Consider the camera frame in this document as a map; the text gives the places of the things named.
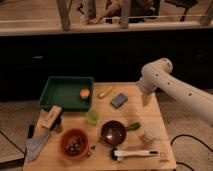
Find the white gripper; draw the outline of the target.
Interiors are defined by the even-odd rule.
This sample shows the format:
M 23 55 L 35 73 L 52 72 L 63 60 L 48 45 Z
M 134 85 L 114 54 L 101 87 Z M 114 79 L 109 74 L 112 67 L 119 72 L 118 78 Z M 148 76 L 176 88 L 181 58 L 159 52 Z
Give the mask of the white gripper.
M 144 78 L 140 78 L 137 82 L 136 85 L 138 86 L 138 88 L 140 89 L 140 91 L 143 93 L 141 95 L 142 98 L 142 105 L 143 106 L 148 106 L 151 102 L 152 99 L 152 94 L 153 92 L 157 89 L 156 86 L 154 86 L 153 84 L 149 83 L 146 79 Z

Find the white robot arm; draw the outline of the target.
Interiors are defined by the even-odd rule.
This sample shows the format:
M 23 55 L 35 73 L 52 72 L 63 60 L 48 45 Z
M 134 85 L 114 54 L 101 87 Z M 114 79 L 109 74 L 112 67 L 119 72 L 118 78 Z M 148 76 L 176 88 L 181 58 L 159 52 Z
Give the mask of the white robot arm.
M 147 63 L 142 67 L 141 78 L 136 85 L 145 95 L 160 88 L 213 126 L 213 95 L 171 76 L 172 70 L 173 65 L 168 58 Z

